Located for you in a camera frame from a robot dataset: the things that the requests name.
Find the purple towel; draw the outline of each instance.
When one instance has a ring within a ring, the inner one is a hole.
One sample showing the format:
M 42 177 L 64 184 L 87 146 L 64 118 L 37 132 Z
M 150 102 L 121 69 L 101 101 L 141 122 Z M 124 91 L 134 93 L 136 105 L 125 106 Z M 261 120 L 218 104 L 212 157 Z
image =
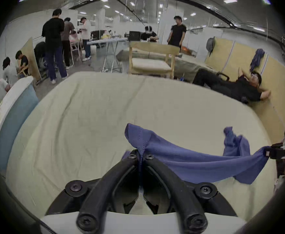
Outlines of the purple towel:
M 265 147 L 250 155 L 250 147 L 246 138 L 242 135 L 237 137 L 232 127 L 226 127 L 224 133 L 223 156 L 215 156 L 176 146 L 153 131 L 130 123 L 125 128 L 126 139 L 138 149 L 141 156 L 144 152 L 153 154 L 184 181 L 215 182 L 234 177 L 241 183 L 251 184 L 268 160 L 264 155 Z

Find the concrete pillar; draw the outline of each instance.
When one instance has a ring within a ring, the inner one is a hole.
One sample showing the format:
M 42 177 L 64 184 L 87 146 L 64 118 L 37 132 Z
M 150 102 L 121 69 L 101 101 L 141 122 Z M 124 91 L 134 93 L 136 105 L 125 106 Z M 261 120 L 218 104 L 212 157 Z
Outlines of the concrete pillar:
M 163 13 L 160 17 L 159 26 L 159 42 L 167 44 L 168 36 L 171 32 L 171 27 L 175 24 L 174 17 L 184 17 L 184 9 L 181 7 L 181 3 L 176 0 L 169 0 L 167 8 L 163 8 Z
M 120 33 L 120 30 L 119 30 L 119 27 L 120 27 L 120 15 L 116 15 L 114 18 L 113 18 L 113 25 L 112 25 L 113 29 L 112 29 L 112 33 L 115 33 L 116 34 L 119 34 Z
M 100 9 L 96 12 L 96 30 L 103 30 L 104 26 L 104 19 L 105 19 L 106 10 Z

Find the computer monitor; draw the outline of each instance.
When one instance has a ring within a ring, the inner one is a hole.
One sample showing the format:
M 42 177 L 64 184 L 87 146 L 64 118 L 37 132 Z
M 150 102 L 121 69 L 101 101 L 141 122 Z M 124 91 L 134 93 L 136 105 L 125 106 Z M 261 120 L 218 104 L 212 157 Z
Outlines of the computer monitor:
M 130 31 L 129 41 L 140 41 L 140 31 Z
M 93 35 L 93 40 L 99 40 L 100 39 L 100 31 L 99 30 L 92 31 L 90 34 Z

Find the wooden chair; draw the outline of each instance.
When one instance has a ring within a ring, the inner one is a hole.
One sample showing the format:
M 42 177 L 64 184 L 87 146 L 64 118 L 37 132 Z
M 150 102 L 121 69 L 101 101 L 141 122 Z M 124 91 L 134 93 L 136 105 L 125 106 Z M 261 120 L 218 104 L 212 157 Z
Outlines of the wooden chair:
M 133 48 L 165 54 L 165 60 L 133 58 Z M 162 45 L 154 42 L 131 42 L 129 47 L 129 74 L 163 75 L 170 74 L 174 78 L 175 57 L 179 55 L 180 48 L 172 45 Z M 167 64 L 171 55 L 171 66 Z

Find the man in black shirt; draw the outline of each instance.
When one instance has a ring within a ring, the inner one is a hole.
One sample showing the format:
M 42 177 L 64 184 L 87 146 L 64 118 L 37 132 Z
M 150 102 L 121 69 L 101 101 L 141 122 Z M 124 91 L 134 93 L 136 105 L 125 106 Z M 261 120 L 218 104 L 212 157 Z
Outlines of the man in black shirt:
M 65 79 L 68 76 L 62 59 L 62 42 L 60 33 L 64 30 L 64 21 L 59 18 L 61 13 L 61 9 L 54 10 L 52 18 L 44 24 L 42 31 L 42 37 L 45 37 L 45 58 L 52 84 L 56 83 L 54 56 L 61 77 Z
M 270 91 L 260 91 L 258 89 L 261 82 L 262 77 L 258 72 L 252 71 L 251 76 L 248 77 L 241 68 L 238 69 L 238 79 L 235 82 L 225 81 L 204 69 L 200 69 L 193 80 L 193 84 L 200 86 L 207 84 L 212 90 L 242 103 L 260 101 L 270 96 Z
M 28 59 L 27 57 L 21 52 L 21 50 L 18 50 L 18 52 L 16 53 L 16 60 L 21 60 L 20 61 L 20 67 L 17 70 L 18 72 L 21 71 L 23 68 L 25 68 L 28 65 Z
M 175 16 L 174 19 L 176 21 L 176 25 L 173 25 L 171 28 L 171 33 L 168 37 L 168 44 L 181 48 L 187 28 L 182 24 L 183 20 L 180 16 Z
M 140 39 L 141 40 L 147 41 L 148 38 L 152 42 L 156 42 L 156 40 L 158 39 L 158 37 L 156 36 L 156 33 L 152 31 L 152 27 L 151 26 L 149 26 L 149 27 L 146 26 L 145 27 L 145 32 L 140 35 Z

